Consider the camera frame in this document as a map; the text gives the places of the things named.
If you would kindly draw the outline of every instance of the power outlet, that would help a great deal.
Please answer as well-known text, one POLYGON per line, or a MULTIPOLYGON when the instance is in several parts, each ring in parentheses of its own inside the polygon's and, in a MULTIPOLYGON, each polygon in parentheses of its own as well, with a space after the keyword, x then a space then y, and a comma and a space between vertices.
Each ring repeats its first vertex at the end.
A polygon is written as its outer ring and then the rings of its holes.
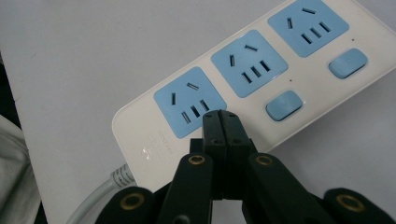
POLYGON ((303 58, 349 29, 321 0, 297 0, 276 13, 268 23, 303 58))
POLYGON ((211 59, 241 98, 249 96, 288 69, 285 60, 256 30, 239 37, 211 59))
POLYGON ((199 67, 154 93, 154 99, 178 138, 202 126, 202 115, 227 105, 199 67))

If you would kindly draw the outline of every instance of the blue button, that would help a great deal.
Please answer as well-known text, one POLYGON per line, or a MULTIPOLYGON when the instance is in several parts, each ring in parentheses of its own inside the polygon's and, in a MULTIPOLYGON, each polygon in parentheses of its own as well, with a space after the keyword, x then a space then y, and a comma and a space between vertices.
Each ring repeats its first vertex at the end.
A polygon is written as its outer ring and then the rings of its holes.
POLYGON ((339 78, 346 78, 366 65, 368 59, 358 49, 350 49, 329 64, 329 69, 339 78))
POLYGON ((273 120, 281 121, 300 109, 302 105, 303 101, 294 91, 285 91, 271 101, 265 109, 273 120))

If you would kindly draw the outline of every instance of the gray cloth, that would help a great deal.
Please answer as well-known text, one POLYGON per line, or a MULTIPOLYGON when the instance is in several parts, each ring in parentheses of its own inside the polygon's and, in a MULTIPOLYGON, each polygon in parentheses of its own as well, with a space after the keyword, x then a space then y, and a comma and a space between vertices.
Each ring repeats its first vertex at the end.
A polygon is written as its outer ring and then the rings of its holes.
POLYGON ((35 223, 39 205, 23 133, 0 116, 0 223, 35 223))

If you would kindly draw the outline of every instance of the table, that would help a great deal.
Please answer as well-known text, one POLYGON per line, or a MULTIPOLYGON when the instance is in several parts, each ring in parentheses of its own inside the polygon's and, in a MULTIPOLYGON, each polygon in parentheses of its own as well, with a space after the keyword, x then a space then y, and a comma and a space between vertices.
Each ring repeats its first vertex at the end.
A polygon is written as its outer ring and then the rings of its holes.
MULTIPOLYGON (((396 30, 396 2, 359 2, 396 30)), ((0 50, 49 223, 65 223, 125 163, 111 132, 118 109, 280 3, 1 1, 0 50)), ((318 196, 354 189, 396 218, 394 86, 396 71, 272 153, 318 196)), ((215 203, 213 223, 241 223, 236 210, 215 203)))

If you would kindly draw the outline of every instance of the white cable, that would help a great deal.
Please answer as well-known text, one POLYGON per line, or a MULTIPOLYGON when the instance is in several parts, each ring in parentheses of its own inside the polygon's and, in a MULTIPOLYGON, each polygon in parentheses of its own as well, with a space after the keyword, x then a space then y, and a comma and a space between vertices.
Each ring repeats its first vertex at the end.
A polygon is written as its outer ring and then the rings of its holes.
POLYGON ((127 164, 122 165, 119 169, 111 173, 110 178, 99 188, 94 190, 84 202, 76 209, 73 215, 67 220, 67 224, 78 224, 85 215, 113 189, 123 189, 126 186, 134 185, 134 176, 127 164))

